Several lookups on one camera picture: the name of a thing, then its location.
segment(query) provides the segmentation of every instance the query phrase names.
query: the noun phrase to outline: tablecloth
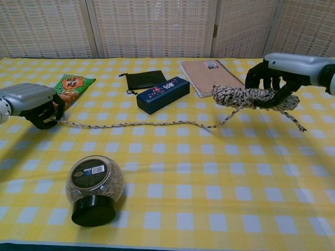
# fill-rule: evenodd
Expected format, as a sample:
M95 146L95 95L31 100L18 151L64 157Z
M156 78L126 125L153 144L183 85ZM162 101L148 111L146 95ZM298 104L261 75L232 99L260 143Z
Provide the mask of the tablecloth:
M96 81L66 111L89 124L195 120L214 124L233 109L191 92L148 115L127 95L121 73L162 70L179 76L183 60L9 59L0 87L22 82L53 87L63 74ZM261 59L219 59L241 80ZM38 130L20 117L0 126L0 240L170 249L331 250L335 229L335 98L302 87L294 115L240 111L221 128L193 125ZM71 221L65 182L84 156L114 159L125 189L110 224Z

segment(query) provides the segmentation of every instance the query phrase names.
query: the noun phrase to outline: snack bag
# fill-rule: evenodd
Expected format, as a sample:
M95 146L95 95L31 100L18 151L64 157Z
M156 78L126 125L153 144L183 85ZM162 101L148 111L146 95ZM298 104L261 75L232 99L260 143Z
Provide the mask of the snack bag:
M64 111L67 110L94 81L95 78L64 74L54 87L57 94L65 102ZM56 110L58 109L58 104L53 103L53 106Z

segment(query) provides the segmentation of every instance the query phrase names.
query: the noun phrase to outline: black and white rope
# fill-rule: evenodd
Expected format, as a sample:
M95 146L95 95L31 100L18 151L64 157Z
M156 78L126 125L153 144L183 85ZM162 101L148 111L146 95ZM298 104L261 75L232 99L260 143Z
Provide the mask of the black and white rope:
M275 90L273 89L245 89L245 88L233 88L229 86L213 86L212 89L213 99L214 101L223 106L234 107L235 110L225 118L224 121L217 125L205 125L200 124L196 121L189 120L179 120L172 122L131 122L131 123L119 123L119 124L111 124L111 125L89 125L76 123L66 120L60 120L59 122L62 124L67 124L74 127L80 128L90 128L90 129L104 129L104 128L116 128L116 127L134 127L134 126L171 126L174 124L192 124L194 126L209 129L216 128L224 125L229 119L231 119L239 110L244 108L256 109L257 107L253 104L254 100L264 100L267 101L271 99ZM297 119L295 119L292 115L288 114L287 110L294 110L299 104L299 98L294 95L290 95L287 99L285 99L280 105L272 107L271 109L274 111L279 111L286 117L290 118L299 128L299 131L304 132L306 129L300 125Z

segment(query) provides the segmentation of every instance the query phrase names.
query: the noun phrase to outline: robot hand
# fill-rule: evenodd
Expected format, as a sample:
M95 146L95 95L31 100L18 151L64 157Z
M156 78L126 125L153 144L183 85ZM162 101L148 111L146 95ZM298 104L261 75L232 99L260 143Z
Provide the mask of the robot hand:
M12 115L25 117L38 129L49 129L57 124L55 120L44 122L55 113L53 102L58 104L55 119L60 120L65 103L54 88L22 83L0 89L0 124Z
M286 84L280 88L281 78ZM301 86L323 86L326 92L335 95L335 60L319 56L287 53L270 53L262 63L248 71L246 88L259 88L263 80L264 89L278 90L268 101L255 100L254 104L263 108L279 105Z

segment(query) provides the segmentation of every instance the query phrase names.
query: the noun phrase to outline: woven screen panel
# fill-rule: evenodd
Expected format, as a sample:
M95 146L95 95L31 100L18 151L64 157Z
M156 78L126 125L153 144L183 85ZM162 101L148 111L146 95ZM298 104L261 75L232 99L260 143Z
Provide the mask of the woven screen panel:
M0 57L91 58L79 1L0 1Z
M286 0L269 52L335 56L335 1Z
M206 0L95 0L104 56L209 56L207 33L213 35L216 4Z
M260 58L278 0L226 0L218 9L218 33L212 56Z

